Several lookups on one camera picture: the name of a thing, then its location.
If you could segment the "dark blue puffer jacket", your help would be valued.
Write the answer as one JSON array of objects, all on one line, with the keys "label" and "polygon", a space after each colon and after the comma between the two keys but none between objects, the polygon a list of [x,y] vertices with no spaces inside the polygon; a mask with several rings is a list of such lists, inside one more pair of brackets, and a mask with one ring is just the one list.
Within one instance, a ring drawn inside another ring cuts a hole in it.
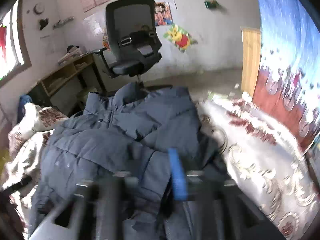
[{"label": "dark blue puffer jacket", "polygon": [[178,204],[170,216],[164,214],[171,148],[187,170],[226,178],[218,144],[202,132],[187,88],[145,92],[137,83],[129,83],[112,97],[89,94],[83,113],[57,126],[42,152],[30,233],[81,180],[128,171],[139,181],[131,192],[134,206],[124,209],[124,238],[193,239],[193,204]]}]

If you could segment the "floral white red bedding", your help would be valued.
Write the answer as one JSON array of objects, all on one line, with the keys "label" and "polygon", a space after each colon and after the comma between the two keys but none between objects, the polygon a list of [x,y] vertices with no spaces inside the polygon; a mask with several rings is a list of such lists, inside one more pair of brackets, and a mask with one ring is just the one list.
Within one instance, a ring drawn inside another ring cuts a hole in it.
[{"label": "floral white red bedding", "polygon": [[[225,179],[233,179],[286,239],[315,235],[319,194],[292,134],[241,100],[194,104],[202,132],[218,144]],[[55,109],[28,106],[10,136],[14,151],[2,176],[5,187],[31,176],[31,188],[37,189],[42,152],[57,126],[68,119]]]}]

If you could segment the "wooden desk with shelf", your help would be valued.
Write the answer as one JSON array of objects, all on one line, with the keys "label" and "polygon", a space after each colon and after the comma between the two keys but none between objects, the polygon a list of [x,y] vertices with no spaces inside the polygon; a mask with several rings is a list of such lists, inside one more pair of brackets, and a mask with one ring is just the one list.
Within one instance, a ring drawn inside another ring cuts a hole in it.
[{"label": "wooden desk with shelf", "polygon": [[87,88],[87,83],[82,74],[86,68],[92,68],[101,91],[106,93],[106,87],[94,61],[93,53],[87,53],[64,63],[57,70],[45,76],[33,86],[28,95],[36,105],[53,106],[51,98],[72,78],[77,77],[81,88]]}]

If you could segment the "blue cloth bundle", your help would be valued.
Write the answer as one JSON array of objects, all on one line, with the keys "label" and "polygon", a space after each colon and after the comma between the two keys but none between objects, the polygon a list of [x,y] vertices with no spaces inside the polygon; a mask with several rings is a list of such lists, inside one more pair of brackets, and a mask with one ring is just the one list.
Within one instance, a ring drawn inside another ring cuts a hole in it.
[{"label": "blue cloth bundle", "polygon": [[21,120],[23,119],[25,115],[25,105],[29,102],[30,103],[33,102],[32,98],[29,95],[24,94],[20,96],[18,109],[17,109],[17,123],[20,123]]}]

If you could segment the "Winnie the Pooh poster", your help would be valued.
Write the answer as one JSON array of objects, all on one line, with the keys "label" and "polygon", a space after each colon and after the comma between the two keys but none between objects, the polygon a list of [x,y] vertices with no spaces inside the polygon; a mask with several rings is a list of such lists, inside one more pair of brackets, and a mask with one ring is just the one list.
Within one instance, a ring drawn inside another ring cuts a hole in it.
[{"label": "Winnie the Pooh poster", "polygon": [[163,37],[182,53],[184,53],[191,45],[197,44],[197,40],[194,39],[188,31],[177,24],[172,24],[164,33]]}]

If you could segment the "black mesh office chair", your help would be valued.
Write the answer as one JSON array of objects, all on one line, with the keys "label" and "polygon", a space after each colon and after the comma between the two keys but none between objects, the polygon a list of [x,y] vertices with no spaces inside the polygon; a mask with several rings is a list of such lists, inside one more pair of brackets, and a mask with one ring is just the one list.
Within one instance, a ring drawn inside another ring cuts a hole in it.
[{"label": "black mesh office chair", "polygon": [[144,86],[140,76],[159,63],[162,44],[155,26],[154,0],[118,0],[106,6],[105,20],[108,44],[116,61],[108,64],[106,48],[93,51],[104,63],[103,71],[109,78],[136,77],[140,88],[158,90],[172,85]]}]

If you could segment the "light wooden board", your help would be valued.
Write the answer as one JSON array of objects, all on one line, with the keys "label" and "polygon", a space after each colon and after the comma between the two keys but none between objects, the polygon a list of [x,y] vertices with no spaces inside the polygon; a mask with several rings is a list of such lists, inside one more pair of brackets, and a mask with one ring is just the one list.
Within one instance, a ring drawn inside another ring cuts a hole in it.
[{"label": "light wooden board", "polygon": [[260,65],[261,31],[242,28],[243,64],[241,90],[253,96]]}]

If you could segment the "cartoon character poster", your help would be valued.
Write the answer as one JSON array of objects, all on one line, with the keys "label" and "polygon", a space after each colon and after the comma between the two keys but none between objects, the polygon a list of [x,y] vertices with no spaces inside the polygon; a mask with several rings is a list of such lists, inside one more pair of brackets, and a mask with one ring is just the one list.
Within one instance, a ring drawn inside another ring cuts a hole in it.
[{"label": "cartoon character poster", "polygon": [[172,14],[170,4],[168,2],[155,3],[155,25],[172,25]]}]

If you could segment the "window with brown frame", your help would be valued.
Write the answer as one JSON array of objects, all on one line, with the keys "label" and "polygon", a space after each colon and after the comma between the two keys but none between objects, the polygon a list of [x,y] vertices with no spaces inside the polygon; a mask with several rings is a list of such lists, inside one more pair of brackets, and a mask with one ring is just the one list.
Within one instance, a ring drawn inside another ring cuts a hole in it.
[{"label": "window with brown frame", "polygon": [[31,67],[22,21],[23,0],[1,18],[1,86]]}]

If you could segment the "green wall ornament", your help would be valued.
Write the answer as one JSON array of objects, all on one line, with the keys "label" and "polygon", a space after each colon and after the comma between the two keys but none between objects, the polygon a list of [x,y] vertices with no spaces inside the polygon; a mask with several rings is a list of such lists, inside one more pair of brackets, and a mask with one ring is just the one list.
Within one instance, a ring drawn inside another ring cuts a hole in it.
[{"label": "green wall ornament", "polygon": [[226,9],[224,6],[222,6],[219,2],[216,0],[205,0],[204,5],[206,8],[210,11],[220,11],[220,12],[226,12]]}]

